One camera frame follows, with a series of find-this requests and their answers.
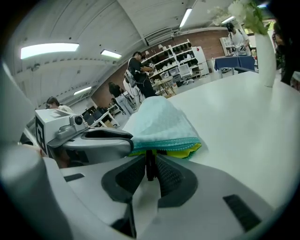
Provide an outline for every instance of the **ceiling vent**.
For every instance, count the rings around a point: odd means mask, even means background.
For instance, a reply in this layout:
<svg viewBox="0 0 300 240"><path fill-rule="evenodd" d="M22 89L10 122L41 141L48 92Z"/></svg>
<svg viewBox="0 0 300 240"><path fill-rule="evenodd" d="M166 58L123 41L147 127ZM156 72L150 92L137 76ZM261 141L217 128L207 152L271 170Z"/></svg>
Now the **ceiling vent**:
<svg viewBox="0 0 300 240"><path fill-rule="evenodd" d="M165 28L148 35L147 37L145 37L145 40L148 45L155 45L157 43L170 39L171 34L174 31L176 30L172 28Z"/></svg>

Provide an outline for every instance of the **black pants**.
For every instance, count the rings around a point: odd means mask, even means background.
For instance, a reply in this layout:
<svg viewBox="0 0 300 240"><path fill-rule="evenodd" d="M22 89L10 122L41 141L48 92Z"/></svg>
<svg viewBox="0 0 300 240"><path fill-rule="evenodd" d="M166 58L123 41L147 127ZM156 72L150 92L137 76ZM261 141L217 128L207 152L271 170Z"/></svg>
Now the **black pants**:
<svg viewBox="0 0 300 240"><path fill-rule="evenodd" d="M137 87L141 90L141 93L145 96L145 98L156 96L149 78L147 78L144 83L139 83Z"/></svg>

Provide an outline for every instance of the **fluorescent light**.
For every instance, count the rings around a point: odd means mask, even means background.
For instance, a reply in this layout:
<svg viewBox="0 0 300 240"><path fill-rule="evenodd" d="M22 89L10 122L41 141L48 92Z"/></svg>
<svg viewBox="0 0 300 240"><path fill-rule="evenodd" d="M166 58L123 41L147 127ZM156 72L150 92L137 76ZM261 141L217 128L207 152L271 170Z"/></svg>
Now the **fluorescent light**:
<svg viewBox="0 0 300 240"><path fill-rule="evenodd" d="M21 59L43 53L75 52L78 46L79 44L76 43L47 43L23 47L21 49Z"/></svg>
<svg viewBox="0 0 300 240"><path fill-rule="evenodd" d="M186 23L186 21L187 21L187 19L188 19L188 16L190 15L190 13L192 12L192 8L187 8L186 9L186 13L184 14L184 16L183 16L183 19L182 19L182 21L181 21L181 24L180 24L180 26L179 26L179 28L181 28L185 23Z"/></svg>
<svg viewBox="0 0 300 240"><path fill-rule="evenodd" d="M227 19L225 19L225 20L222 21L221 23L222 23L222 24L227 23L227 22L229 22L230 20L232 20L233 18L234 18L234 16L228 17Z"/></svg>
<svg viewBox="0 0 300 240"><path fill-rule="evenodd" d="M264 4L261 4L261 5L258 5L259 8L266 8L267 7L267 4L264 3Z"/></svg>
<svg viewBox="0 0 300 240"><path fill-rule="evenodd" d="M79 93L82 93L82 92L87 91L87 90L90 90L91 88L92 88L92 87L87 87L87 88L81 89L81 90L75 92L74 95L79 94Z"/></svg>
<svg viewBox="0 0 300 240"><path fill-rule="evenodd" d="M122 55L120 54L117 54L115 52L111 52L111 51L108 51L108 50L103 50L101 52L102 55L105 55L105 56L109 56L109 57L112 57L112 58L117 58L119 59L120 57L122 57Z"/></svg>

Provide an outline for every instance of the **person in black shirt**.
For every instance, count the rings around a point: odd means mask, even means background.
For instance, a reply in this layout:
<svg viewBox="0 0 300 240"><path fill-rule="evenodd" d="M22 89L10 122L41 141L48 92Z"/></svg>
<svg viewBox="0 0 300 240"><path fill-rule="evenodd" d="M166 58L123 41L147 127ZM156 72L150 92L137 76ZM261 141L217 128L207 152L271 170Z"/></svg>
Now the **person in black shirt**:
<svg viewBox="0 0 300 240"><path fill-rule="evenodd" d="M127 101L124 94L122 94L124 91L120 88L119 85L114 84L113 82L108 83L108 89L109 92L114 96L119 106L123 109L125 114L128 116L131 116L134 111L132 107L129 105L129 102Z"/></svg>
<svg viewBox="0 0 300 240"><path fill-rule="evenodd" d="M128 69L134 76L135 81L138 83L137 87L141 90L141 93L145 98L156 96L151 81L145 73L152 72L153 68L143 66L141 61L142 54L140 52L135 52L132 59L129 60Z"/></svg>

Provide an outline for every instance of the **black t-shirt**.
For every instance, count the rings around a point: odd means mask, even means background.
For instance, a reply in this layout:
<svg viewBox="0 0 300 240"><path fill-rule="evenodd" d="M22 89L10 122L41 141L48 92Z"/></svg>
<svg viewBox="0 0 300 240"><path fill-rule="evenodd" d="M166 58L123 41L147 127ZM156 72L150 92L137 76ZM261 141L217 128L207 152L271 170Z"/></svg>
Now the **black t-shirt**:
<svg viewBox="0 0 300 240"><path fill-rule="evenodd" d="M109 89L110 93L114 95L115 98L121 95L122 91L120 89L120 86L115 85L114 88Z"/></svg>
<svg viewBox="0 0 300 240"><path fill-rule="evenodd" d="M144 72L142 72L141 67L143 67L142 63L140 63L135 58L129 60L128 69L134 76L135 80L139 83L143 82L147 77L147 75Z"/></svg>

